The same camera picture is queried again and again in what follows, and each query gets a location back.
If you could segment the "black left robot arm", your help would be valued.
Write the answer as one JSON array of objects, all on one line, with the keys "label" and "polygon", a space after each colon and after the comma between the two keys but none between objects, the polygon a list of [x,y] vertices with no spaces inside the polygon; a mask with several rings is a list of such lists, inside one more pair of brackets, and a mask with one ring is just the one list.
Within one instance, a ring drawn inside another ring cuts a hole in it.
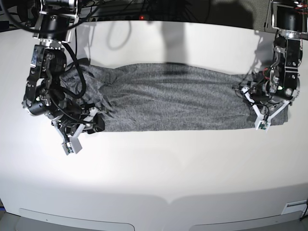
[{"label": "black left robot arm", "polygon": [[299,95],[299,67],[302,63],[302,39],[308,34],[306,0],[269,1],[265,28],[276,31],[272,45],[273,58],[263,70],[263,80],[248,90],[254,103],[262,108],[265,118],[278,105],[290,104]]}]

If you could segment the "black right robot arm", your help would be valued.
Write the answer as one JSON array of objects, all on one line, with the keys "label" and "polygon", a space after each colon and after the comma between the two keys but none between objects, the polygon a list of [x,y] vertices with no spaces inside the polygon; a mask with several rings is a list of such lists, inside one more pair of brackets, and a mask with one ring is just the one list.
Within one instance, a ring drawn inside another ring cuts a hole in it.
[{"label": "black right robot arm", "polygon": [[[105,129],[105,123],[93,104],[73,102],[81,99],[87,89],[77,57],[68,44],[71,30],[86,21],[79,18],[84,4],[84,0],[38,0],[37,21],[34,27],[28,27],[16,21],[8,11],[8,5],[3,0],[0,2],[5,15],[15,26],[32,32],[40,41],[34,46],[22,106],[33,116],[48,117],[64,137],[76,135],[78,131],[93,134]],[[60,83],[67,64],[65,51],[70,54],[80,79],[78,93]]]}]

